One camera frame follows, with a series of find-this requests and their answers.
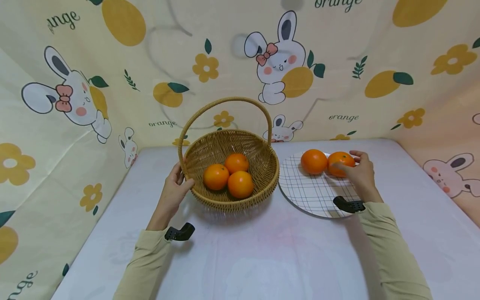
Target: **wrist strap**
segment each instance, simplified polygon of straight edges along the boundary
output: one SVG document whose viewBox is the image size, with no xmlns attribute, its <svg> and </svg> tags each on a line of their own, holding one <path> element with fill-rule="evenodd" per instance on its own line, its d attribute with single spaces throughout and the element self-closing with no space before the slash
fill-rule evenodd
<svg viewBox="0 0 480 300">
<path fill-rule="evenodd" d="M 333 199 L 333 203 L 338 207 L 338 209 L 351 214 L 361 212 L 365 209 L 362 200 L 347 201 L 342 196 L 335 197 Z"/>
<path fill-rule="evenodd" d="M 165 239 L 166 240 L 188 240 L 192 236 L 194 231 L 195 231 L 195 227 L 193 227 L 193 225 L 190 223 L 185 223 L 185 225 L 183 225 L 183 227 L 180 230 L 170 226 L 170 228 L 167 230 L 167 233 L 165 234 Z"/>
</svg>

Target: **plate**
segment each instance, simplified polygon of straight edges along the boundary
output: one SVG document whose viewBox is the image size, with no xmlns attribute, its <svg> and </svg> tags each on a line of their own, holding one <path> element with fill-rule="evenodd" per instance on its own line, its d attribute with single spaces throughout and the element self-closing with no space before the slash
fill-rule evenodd
<svg viewBox="0 0 480 300">
<path fill-rule="evenodd" d="M 333 204 L 333 199 L 337 196 L 342 196 L 347 201 L 359 199 L 350 180 L 330 175 L 328 171 L 320 175 L 306 173 L 300 164 L 303 153 L 305 152 L 291 155 L 280 165 L 278 183 L 288 201 L 315 216 L 341 218 L 351 215 Z"/>
</svg>

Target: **fabric wall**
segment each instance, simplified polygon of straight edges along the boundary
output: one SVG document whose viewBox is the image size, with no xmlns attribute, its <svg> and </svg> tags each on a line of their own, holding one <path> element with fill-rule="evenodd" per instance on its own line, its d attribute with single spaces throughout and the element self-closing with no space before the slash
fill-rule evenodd
<svg viewBox="0 0 480 300">
<path fill-rule="evenodd" d="M 480 226 L 478 1 L 0 8 L 0 298 L 49 299 L 139 149 L 176 145 L 226 96 L 261 101 L 273 136 L 258 109 L 230 102 L 185 146 L 232 128 L 273 142 L 391 138 Z"/>
</svg>

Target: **sleeve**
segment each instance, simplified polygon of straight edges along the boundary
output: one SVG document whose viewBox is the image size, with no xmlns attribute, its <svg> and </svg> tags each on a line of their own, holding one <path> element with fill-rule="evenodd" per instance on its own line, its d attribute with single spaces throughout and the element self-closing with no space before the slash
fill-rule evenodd
<svg viewBox="0 0 480 300">
<path fill-rule="evenodd" d="M 150 299 L 170 248 L 165 232 L 142 230 L 113 300 Z"/>
<path fill-rule="evenodd" d="M 369 202 L 365 207 L 358 215 L 372 244 L 387 299 L 432 300 L 427 281 L 388 205 Z"/>
</svg>

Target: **woven basket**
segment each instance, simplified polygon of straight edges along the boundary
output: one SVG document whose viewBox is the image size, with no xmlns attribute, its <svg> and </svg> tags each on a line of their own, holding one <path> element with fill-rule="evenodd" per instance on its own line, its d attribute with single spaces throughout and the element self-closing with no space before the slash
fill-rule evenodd
<svg viewBox="0 0 480 300">
<path fill-rule="evenodd" d="M 182 143 L 191 124 L 204 112 L 221 103 L 243 101 L 257 106 L 264 113 L 268 123 L 268 136 L 272 136 L 272 119 L 268 111 L 257 101 L 243 97 L 228 97 L 214 101 L 197 113 L 187 122 L 180 135 L 178 153 L 181 169 L 186 179 L 195 179 L 193 195 L 203 204 L 220 211 L 240 211 L 265 200 L 278 184 L 279 163 L 270 139 L 265 141 L 251 132 L 239 129 L 219 130 L 208 133 L 190 145 L 183 160 Z M 203 183 L 204 170 L 212 164 L 223 164 L 232 153 L 243 153 L 250 163 L 248 172 L 253 178 L 255 188 L 250 197 L 242 200 L 234 198 L 227 189 L 211 191 Z"/>
</svg>

